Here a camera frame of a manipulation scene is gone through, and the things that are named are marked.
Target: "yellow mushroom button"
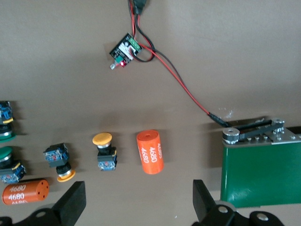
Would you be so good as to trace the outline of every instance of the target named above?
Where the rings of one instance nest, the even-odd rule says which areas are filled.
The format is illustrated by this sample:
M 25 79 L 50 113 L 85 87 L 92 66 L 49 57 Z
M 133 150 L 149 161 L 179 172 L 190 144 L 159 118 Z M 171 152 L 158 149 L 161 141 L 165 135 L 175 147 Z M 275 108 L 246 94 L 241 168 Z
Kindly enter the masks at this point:
M 93 144 L 97 146 L 105 146 L 110 144 L 112 135 L 110 133 L 99 133 L 93 137 Z

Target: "bolt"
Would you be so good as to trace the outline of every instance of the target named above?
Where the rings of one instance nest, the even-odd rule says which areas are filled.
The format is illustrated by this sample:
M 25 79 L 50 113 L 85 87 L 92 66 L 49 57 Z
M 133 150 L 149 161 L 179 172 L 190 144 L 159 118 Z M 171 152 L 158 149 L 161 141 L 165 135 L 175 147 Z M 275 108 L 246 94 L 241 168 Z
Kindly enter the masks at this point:
M 269 218 L 263 213 L 258 213 L 256 216 L 259 220 L 262 220 L 262 221 L 268 221 L 269 220 Z
M 228 209 L 226 207 L 224 207 L 224 206 L 220 206 L 218 208 L 218 211 L 221 212 L 221 213 L 228 213 Z

